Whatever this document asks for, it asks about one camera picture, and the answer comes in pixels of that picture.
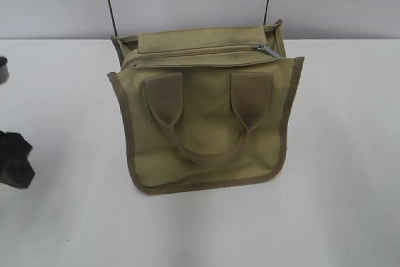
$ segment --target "zippered pocket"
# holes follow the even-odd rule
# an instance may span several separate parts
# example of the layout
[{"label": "zippered pocket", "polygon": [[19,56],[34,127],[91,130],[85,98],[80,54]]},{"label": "zippered pocket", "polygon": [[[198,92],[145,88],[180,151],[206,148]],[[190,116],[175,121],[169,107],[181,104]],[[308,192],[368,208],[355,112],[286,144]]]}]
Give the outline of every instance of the zippered pocket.
[{"label": "zippered pocket", "polygon": [[139,54],[137,51],[131,52],[122,66],[122,69],[126,69],[130,66],[135,66],[138,61],[148,61],[149,59],[167,59],[167,58],[183,58],[183,57],[197,57],[201,61],[201,58],[205,58],[207,55],[218,55],[218,54],[243,54],[248,51],[259,52],[264,56],[265,54],[269,56],[268,58],[263,58],[263,61],[270,61],[273,59],[278,59],[281,56],[267,44],[255,44],[255,45],[238,45],[238,46],[224,46],[224,47],[213,47],[213,48],[197,48],[188,49],[182,51],[164,51],[160,53],[146,53]]}]

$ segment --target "zipper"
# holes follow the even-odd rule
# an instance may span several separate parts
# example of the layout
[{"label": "zipper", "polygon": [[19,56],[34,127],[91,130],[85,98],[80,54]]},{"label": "zipper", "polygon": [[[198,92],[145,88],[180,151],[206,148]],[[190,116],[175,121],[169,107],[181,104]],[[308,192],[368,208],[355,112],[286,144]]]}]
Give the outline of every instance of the zipper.
[{"label": "zipper", "polygon": [[253,46],[253,49],[269,54],[270,56],[273,56],[276,59],[281,58],[281,55],[277,53],[275,50],[273,50],[271,47],[269,47],[268,44],[257,44]]},{"label": "zipper", "polygon": [[172,58],[172,57],[180,57],[180,56],[195,56],[201,54],[219,54],[219,53],[233,53],[239,51],[260,51],[262,53],[268,54],[269,56],[273,56],[276,59],[281,58],[281,55],[273,50],[268,44],[256,44],[256,45],[240,45],[240,46],[228,46],[227,48],[215,48],[215,49],[190,49],[190,50],[182,50],[182,51],[168,51],[163,53],[149,53],[142,54],[140,57],[132,58],[128,60],[123,66],[122,69],[127,68],[133,62],[136,62],[139,59],[149,59],[149,58]]}]

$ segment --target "bag trim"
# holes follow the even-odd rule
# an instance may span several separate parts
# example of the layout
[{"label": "bag trim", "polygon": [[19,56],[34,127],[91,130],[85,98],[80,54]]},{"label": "bag trim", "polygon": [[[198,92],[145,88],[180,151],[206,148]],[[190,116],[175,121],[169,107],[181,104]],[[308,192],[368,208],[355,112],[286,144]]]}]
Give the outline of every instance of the bag trim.
[{"label": "bag trim", "polygon": [[187,192],[187,191],[195,191],[195,190],[204,190],[204,189],[213,189],[213,188],[224,188],[230,186],[242,186],[245,184],[256,184],[265,182],[276,175],[278,175],[282,168],[286,159],[286,149],[287,149],[287,126],[289,122],[289,116],[292,109],[294,97],[296,95],[296,91],[299,84],[299,79],[301,75],[301,71],[303,68],[304,57],[298,57],[294,59],[294,66],[290,81],[289,91],[287,92],[286,101],[284,105],[284,111],[282,114],[282,119],[279,125],[279,135],[281,138],[281,147],[279,148],[279,157],[276,168],[268,174],[262,176],[254,176],[251,178],[242,178],[242,179],[227,179],[224,181],[213,181],[210,183],[197,183],[197,184],[188,184],[177,186],[176,183],[164,184],[155,187],[146,187],[143,186],[140,182],[139,176],[136,173],[136,167],[134,163],[134,132],[132,126],[132,118],[131,118],[131,110],[129,109],[128,97],[124,88],[121,86],[119,82],[118,75],[115,72],[109,73],[107,76],[112,84],[114,92],[118,98],[119,108],[121,110],[122,121],[124,124],[124,132],[125,132],[125,141],[126,141],[126,157],[127,157],[127,165],[129,169],[129,174],[131,175],[131,179],[134,185],[146,194],[169,194],[169,193],[178,193],[178,192]]}]

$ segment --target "bag flap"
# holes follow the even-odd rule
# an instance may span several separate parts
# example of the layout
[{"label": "bag flap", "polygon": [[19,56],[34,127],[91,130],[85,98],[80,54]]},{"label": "bag flap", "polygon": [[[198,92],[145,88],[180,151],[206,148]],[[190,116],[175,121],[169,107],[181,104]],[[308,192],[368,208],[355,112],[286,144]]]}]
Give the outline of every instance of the bag flap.
[{"label": "bag flap", "polygon": [[139,34],[138,53],[159,53],[266,43],[267,40],[262,26],[250,28],[196,28]]}]

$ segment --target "gray wall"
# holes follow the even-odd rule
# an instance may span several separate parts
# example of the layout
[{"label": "gray wall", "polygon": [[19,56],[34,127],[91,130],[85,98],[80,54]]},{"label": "gray wall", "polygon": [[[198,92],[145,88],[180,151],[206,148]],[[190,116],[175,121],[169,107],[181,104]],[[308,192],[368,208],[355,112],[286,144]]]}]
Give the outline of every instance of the gray wall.
[{"label": "gray wall", "polygon": [[[111,0],[120,35],[261,24],[266,0]],[[0,38],[109,38],[106,0],[0,0]],[[292,39],[395,39],[399,0],[270,0]]]},{"label": "gray wall", "polygon": [[270,0],[290,39],[399,39],[400,0]]}]

